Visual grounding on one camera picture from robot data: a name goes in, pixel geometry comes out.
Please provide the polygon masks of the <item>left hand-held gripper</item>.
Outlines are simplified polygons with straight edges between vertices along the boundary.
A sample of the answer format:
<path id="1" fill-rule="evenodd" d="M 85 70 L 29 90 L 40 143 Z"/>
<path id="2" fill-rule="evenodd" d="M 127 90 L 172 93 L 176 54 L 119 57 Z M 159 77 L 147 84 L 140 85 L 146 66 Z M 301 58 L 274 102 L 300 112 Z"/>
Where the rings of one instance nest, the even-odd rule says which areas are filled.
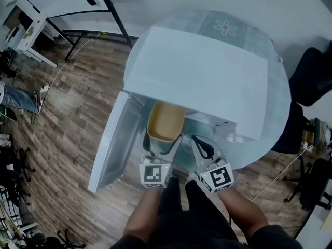
<path id="1" fill-rule="evenodd" d="M 182 135 L 173 142 L 170 148 L 154 158 L 151 150 L 150 136 L 146 133 L 143 137 L 143 149 L 151 156 L 143 156 L 139 166 L 141 184 L 146 188 L 166 188 L 172 175 L 174 157 L 182 142 Z"/>

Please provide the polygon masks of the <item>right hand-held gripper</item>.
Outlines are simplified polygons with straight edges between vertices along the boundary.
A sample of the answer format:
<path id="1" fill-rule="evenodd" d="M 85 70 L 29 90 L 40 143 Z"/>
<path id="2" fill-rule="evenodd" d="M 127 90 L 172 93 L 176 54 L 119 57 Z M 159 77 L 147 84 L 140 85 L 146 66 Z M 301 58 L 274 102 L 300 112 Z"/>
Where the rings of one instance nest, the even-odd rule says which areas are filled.
<path id="1" fill-rule="evenodd" d="M 209 193 L 217 193 L 234 183 L 231 165 L 217 142 L 204 136 L 193 135 L 190 140 L 197 165 L 195 174 Z"/>

